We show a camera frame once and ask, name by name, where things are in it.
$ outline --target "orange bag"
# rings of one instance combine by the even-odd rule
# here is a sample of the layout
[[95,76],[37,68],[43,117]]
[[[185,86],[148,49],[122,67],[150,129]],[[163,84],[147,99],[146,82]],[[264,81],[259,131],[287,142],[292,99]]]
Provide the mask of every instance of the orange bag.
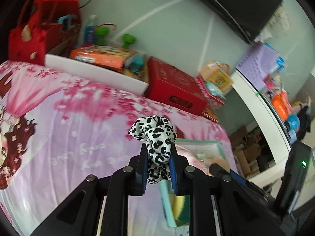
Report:
[[282,91],[279,95],[276,95],[272,100],[271,104],[277,111],[278,115],[283,121],[289,117],[292,111],[292,107],[288,101],[288,94],[286,91]]

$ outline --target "white box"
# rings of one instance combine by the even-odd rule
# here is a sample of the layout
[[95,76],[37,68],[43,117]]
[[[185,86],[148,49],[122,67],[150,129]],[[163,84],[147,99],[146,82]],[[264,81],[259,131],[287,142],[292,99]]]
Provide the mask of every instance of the white box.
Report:
[[139,96],[142,96],[149,86],[148,81],[140,81],[103,67],[52,54],[45,55],[45,66]]

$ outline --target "purple storage box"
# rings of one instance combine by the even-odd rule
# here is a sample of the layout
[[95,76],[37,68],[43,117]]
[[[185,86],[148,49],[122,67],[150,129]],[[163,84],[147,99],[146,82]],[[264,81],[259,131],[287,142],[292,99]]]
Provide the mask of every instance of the purple storage box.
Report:
[[279,53],[261,42],[254,43],[236,68],[258,90],[266,87],[264,79],[277,63]]

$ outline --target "teal toy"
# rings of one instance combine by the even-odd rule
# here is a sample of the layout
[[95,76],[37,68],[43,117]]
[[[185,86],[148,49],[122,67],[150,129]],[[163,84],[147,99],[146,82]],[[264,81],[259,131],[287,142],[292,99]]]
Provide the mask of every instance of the teal toy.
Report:
[[129,71],[132,72],[133,74],[138,75],[140,73],[143,65],[144,65],[144,61],[143,61],[142,57],[136,56],[133,59],[133,62],[129,66]]
[[122,47],[124,49],[129,49],[130,44],[135,43],[137,39],[131,34],[124,34],[122,36],[122,40],[124,42],[124,45]]
[[105,36],[108,35],[109,33],[109,28],[102,26],[102,27],[97,27],[94,30],[94,34],[97,36],[96,44],[97,45],[104,45],[105,43]]

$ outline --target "scrunchie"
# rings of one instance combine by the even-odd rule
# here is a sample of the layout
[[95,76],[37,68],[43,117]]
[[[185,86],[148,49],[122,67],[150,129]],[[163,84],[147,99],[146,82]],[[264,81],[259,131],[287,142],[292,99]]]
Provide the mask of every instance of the scrunchie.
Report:
[[146,142],[149,153],[147,182],[155,184],[162,179],[170,179],[171,144],[176,140],[171,122],[157,115],[139,118],[128,134]]

